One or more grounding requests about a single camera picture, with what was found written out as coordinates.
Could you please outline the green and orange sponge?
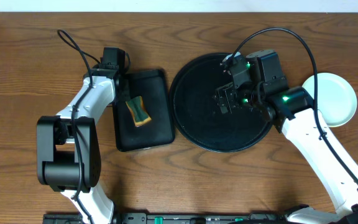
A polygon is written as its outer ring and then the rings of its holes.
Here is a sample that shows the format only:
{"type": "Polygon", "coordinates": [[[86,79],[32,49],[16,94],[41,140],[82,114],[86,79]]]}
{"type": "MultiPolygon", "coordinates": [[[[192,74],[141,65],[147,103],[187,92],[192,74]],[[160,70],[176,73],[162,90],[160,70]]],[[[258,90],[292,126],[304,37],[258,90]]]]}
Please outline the green and orange sponge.
{"type": "Polygon", "coordinates": [[[145,125],[152,120],[144,106],[143,97],[137,96],[132,98],[126,101],[126,105],[130,111],[135,127],[145,125]]]}

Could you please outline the light blue plate top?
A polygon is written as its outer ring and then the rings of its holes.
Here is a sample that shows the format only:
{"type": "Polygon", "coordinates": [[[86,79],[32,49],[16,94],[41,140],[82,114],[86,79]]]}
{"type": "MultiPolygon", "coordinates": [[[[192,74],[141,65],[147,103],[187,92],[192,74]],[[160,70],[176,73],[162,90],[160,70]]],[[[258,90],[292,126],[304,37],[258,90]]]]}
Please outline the light blue plate top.
{"type": "Polygon", "coordinates": [[[318,110],[324,126],[335,128],[349,122],[357,110],[357,97],[348,81],[333,73],[318,73],[318,110]]]}

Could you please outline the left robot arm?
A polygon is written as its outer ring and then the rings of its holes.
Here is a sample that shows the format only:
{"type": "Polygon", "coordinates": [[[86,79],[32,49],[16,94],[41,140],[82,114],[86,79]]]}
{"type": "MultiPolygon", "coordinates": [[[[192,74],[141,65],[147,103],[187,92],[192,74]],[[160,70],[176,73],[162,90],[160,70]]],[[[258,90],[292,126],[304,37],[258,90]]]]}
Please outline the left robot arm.
{"type": "Polygon", "coordinates": [[[83,223],[111,223],[114,203],[99,183],[101,155],[96,125],[119,94],[129,69],[129,55],[106,47],[101,60],[83,77],[72,101],[36,125],[37,178],[42,185],[69,198],[83,223]]]}

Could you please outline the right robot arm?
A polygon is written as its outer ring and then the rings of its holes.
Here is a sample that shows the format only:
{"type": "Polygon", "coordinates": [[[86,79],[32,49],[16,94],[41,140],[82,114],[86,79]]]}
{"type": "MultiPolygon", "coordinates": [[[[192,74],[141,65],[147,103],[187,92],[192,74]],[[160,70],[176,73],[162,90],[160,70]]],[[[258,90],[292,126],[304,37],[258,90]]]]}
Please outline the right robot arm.
{"type": "Polygon", "coordinates": [[[300,206],[282,223],[358,223],[358,165],[314,108],[303,87],[289,88],[274,50],[234,53],[221,65],[231,82],[216,89],[222,113],[255,109],[304,156],[334,205],[334,213],[300,206]]]}

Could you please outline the rectangular black tray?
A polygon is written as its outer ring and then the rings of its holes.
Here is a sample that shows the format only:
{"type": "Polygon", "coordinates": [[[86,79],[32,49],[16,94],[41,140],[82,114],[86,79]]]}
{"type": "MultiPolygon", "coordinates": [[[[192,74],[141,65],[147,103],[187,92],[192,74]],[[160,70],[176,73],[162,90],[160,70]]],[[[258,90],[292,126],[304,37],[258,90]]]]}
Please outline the rectangular black tray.
{"type": "Polygon", "coordinates": [[[145,112],[151,120],[137,127],[124,101],[113,104],[116,147],[121,152],[170,144],[175,128],[168,103],[168,91],[163,71],[147,70],[126,75],[131,98],[141,96],[145,112]]]}

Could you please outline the round black tray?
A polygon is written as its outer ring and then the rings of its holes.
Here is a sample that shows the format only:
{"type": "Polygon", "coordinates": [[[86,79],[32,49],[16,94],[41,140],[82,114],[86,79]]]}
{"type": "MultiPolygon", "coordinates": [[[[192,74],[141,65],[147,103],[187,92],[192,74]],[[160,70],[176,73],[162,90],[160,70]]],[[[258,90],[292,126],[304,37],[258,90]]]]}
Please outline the round black tray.
{"type": "Polygon", "coordinates": [[[203,149],[237,152],[252,147],[271,130],[253,108],[221,113],[213,98],[215,89],[228,84],[220,63],[227,53],[211,53],[188,62],[175,76],[169,101],[179,132],[203,149]]]}

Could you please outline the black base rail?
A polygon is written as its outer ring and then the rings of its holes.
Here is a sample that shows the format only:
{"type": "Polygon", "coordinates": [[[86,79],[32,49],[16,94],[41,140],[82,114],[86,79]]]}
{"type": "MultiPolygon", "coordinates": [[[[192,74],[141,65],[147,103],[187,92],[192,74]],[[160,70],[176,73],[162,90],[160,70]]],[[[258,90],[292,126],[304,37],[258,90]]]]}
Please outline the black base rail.
{"type": "Polygon", "coordinates": [[[284,214],[250,213],[246,215],[167,215],[146,213],[117,213],[110,224],[290,224],[327,223],[358,224],[358,205],[350,214],[339,217],[333,213],[317,211],[308,205],[300,205],[284,214]]]}

